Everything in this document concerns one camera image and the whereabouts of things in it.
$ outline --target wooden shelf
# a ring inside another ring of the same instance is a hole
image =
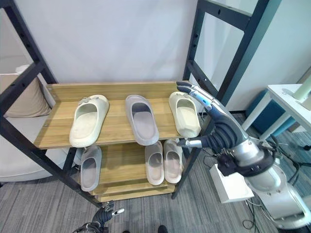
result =
[[[131,193],[124,193],[124,194],[116,194],[116,195],[107,195],[104,197],[97,197],[100,202],[110,201],[110,200],[124,200],[130,198],[141,198],[146,196],[153,196],[153,195],[161,195],[161,194],[168,194],[174,192],[175,186],[169,185],[167,188],[159,188],[155,190],[146,190],[146,191],[137,191]]]
[[[137,143],[102,146],[103,160],[99,185],[145,180],[145,147]]]
[[[152,185],[148,182],[147,179],[145,179],[120,183],[100,184],[96,189],[91,192],[91,194],[104,197],[107,195],[117,195],[135,191],[155,190],[158,188],[166,188],[168,186],[174,185],[167,183],[166,181],[164,181],[160,185]]]
[[[151,103],[160,140],[180,138],[169,106],[169,96],[176,91],[175,82],[115,84],[52,84],[48,89],[56,100],[48,119],[34,144],[41,149],[70,147],[69,133],[77,102],[87,96],[103,94],[109,100],[109,111],[96,145],[135,142],[125,112],[125,98],[139,94]]]
[[[99,201],[123,200],[172,193],[173,184],[153,186],[147,181],[145,147],[136,143],[127,120],[125,98],[138,94],[152,106],[159,139],[180,138],[169,106],[169,96],[177,91],[175,82],[51,84],[48,90],[56,104],[34,144],[41,149],[71,147],[69,133],[78,101],[96,94],[106,96],[109,110],[96,145],[103,158],[98,187],[90,192]]]

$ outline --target white slipper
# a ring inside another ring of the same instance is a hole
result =
[[[182,148],[177,146],[179,139],[164,142],[164,174],[169,183],[180,181],[182,172]]]
[[[79,102],[69,134],[73,147],[88,147],[97,140],[108,108],[109,101],[102,95],[83,98]]]
[[[93,145],[83,152],[81,157],[81,189],[89,192],[99,183],[102,164],[102,149]]]
[[[161,142],[145,147],[145,161],[147,180],[152,185],[159,185],[164,181],[163,147]]]
[[[173,92],[169,104],[174,116],[177,131],[183,137],[196,137],[201,131],[195,104],[183,92]]]
[[[159,140],[159,131],[149,101],[143,96],[129,95],[125,99],[126,115],[138,144],[148,146]]]

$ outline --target metal shelving unit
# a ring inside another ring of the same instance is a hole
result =
[[[183,80],[189,80],[190,74],[192,74],[203,89],[210,92],[222,104],[226,105],[255,54],[280,2],[281,0],[259,0],[253,14],[249,14],[217,2],[198,0]],[[39,73],[42,74],[48,84],[56,83],[56,80],[37,48],[15,2],[13,0],[1,0],[0,8],[3,8],[7,13],[21,41],[34,61],[0,95],[0,134],[68,187],[100,207],[102,203],[90,193],[82,191],[80,185],[68,174],[73,163],[76,148],[70,148],[64,168],[61,169],[45,155],[46,150],[36,147],[4,118],[5,112]],[[219,91],[217,91],[194,60],[205,13],[217,17],[244,32],[244,36]],[[205,135],[211,132],[212,129],[213,124],[207,118],[200,135]],[[184,150],[187,161],[182,178],[172,194],[172,199],[177,196],[200,151],[201,149],[192,149],[191,152]]]

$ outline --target white wall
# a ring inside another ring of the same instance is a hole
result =
[[[218,1],[248,12],[257,2]],[[16,2],[60,83],[182,78],[196,1]],[[310,9],[309,0],[282,1],[229,110],[245,110],[266,85],[295,83],[311,66]],[[205,18],[196,61],[217,88],[242,35],[212,16]]]
[[[4,10],[0,11],[0,73],[14,73],[15,68],[27,64],[21,47],[11,32]]]
[[[247,12],[253,12],[257,3],[257,0],[218,1]],[[301,78],[311,65],[310,9],[309,0],[281,2],[260,46],[227,104],[229,110],[245,110],[268,84],[296,83]],[[207,33],[209,28],[212,29],[210,34]],[[202,46],[201,41],[199,42],[198,49],[202,49],[197,51],[195,60],[219,89],[243,32],[214,17],[206,16],[202,36],[200,40],[209,43]]]
[[[60,83],[178,80],[196,0],[16,0]]]

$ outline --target floor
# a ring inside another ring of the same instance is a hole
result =
[[[238,121],[243,115],[235,115]],[[250,129],[250,135],[256,131]],[[284,132],[277,137],[289,144],[287,150],[297,160],[310,161],[311,151],[301,146],[311,142],[307,133]],[[109,232],[155,233],[159,225],[166,225],[170,233],[249,233],[242,221],[251,219],[245,202],[221,204],[216,189],[203,164],[204,152],[185,181],[175,200],[171,195],[121,200],[115,209],[125,212],[107,223]],[[213,158],[205,160],[210,166]],[[281,161],[290,176],[293,167],[286,159]],[[311,195],[311,169],[302,168],[296,184],[303,195]],[[53,177],[29,182],[5,183],[0,188],[0,233],[70,233],[90,221],[97,208]],[[276,233],[271,222],[255,206],[256,223],[261,233]]]

